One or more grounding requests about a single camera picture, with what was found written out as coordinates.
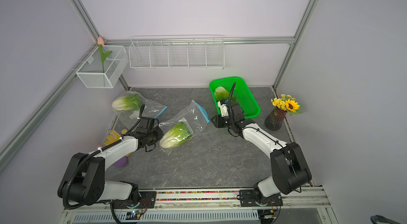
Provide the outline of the clear zip-top bag blue seal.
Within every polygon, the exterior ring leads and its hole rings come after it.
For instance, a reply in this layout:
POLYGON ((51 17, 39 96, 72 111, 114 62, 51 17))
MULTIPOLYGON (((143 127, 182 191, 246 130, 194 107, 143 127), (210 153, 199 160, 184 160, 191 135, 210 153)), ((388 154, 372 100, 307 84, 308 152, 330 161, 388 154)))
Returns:
POLYGON ((171 152, 174 148, 199 135, 209 123, 205 109, 195 101, 182 109, 173 118, 160 123, 164 136, 159 140, 163 151, 171 152))

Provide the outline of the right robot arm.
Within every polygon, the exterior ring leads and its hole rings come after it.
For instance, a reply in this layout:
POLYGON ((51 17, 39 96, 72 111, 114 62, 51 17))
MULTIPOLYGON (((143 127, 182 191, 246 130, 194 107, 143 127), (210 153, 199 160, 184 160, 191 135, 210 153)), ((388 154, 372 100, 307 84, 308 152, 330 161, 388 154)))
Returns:
POLYGON ((311 181, 312 175, 301 147, 295 142, 278 140, 253 120, 246 119, 240 104, 232 101, 235 87, 236 83, 229 97, 218 102, 221 113, 211 121, 216 128, 226 127, 230 135, 253 143, 269 157, 271 164, 271 175, 254 185, 252 195, 239 198, 263 206, 275 195, 302 193, 302 187, 311 181))

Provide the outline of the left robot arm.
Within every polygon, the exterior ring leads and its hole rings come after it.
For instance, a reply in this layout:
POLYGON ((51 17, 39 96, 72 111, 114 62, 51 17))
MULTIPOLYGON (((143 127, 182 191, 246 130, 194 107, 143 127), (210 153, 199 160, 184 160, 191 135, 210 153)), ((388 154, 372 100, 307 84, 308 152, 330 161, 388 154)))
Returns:
POLYGON ((140 204, 138 185, 108 181, 106 170, 138 150, 153 151, 163 137, 159 120, 143 116, 144 108, 143 104, 137 122, 117 141, 71 158, 57 191, 66 210, 114 201, 127 201, 135 207, 140 204))

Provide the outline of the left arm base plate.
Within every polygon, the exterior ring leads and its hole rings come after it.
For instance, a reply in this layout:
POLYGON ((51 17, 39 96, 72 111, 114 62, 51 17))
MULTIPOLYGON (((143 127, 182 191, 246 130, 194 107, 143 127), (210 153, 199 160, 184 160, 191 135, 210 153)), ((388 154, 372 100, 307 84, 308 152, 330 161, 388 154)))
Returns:
POLYGON ((113 201, 114 209, 152 209, 156 202, 156 191, 139 191, 127 200, 113 201))

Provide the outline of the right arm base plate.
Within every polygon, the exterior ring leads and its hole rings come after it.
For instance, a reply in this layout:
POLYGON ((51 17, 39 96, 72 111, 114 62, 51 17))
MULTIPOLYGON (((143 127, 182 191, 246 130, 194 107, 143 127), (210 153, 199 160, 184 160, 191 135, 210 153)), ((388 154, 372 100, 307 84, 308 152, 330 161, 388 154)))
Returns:
POLYGON ((242 207, 280 207, 283 205, 279 193, 264 197, 257 189, 239 190, 236 198, 242 207))

